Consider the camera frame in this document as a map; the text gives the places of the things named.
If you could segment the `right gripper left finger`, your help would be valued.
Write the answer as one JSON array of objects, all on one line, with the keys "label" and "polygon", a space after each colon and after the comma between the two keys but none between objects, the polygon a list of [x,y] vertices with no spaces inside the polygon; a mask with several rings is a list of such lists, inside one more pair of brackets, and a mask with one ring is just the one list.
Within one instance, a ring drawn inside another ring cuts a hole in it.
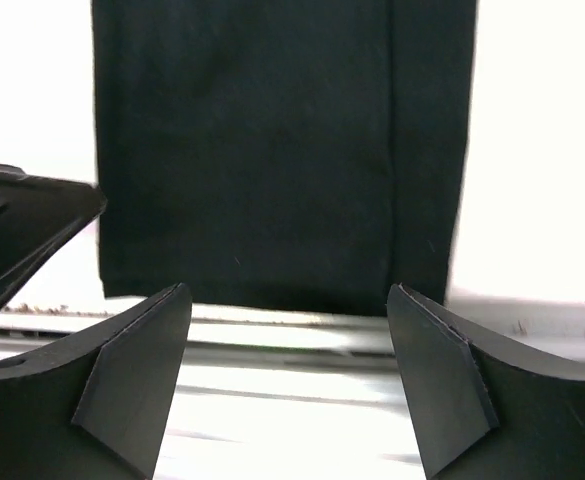
[{"label": "right gripper left finger", "polygon": [[0,479],[150,479],[191,321],[175,285],[0,361]]}]

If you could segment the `black t-shirt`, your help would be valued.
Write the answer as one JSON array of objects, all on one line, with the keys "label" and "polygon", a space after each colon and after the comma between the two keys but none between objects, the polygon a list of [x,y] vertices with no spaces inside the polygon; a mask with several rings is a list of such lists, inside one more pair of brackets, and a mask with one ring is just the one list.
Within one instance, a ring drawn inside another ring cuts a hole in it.
[{"label": "black t-shirt", "polygon": [[108,297],[382,316],[446,294],[473,1],[96,1]]}]

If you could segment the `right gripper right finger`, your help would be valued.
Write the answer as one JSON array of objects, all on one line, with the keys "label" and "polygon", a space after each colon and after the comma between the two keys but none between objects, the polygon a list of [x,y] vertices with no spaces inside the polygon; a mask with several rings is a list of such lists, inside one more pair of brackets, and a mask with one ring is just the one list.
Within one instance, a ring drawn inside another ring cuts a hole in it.
[{"label": "right gripper right finger", "polygon": [[403,285],[393,348],[429,479],[585,479],[585,363],[466,320]]}]

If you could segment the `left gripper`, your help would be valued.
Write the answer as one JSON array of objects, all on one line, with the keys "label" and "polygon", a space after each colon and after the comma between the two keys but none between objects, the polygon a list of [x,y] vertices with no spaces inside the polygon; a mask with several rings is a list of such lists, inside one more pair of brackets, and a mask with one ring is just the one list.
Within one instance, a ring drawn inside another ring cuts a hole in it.
[{"label": "left gripper", "polygon": [[105,206],[90,184],[0,164],[0,311]]}]

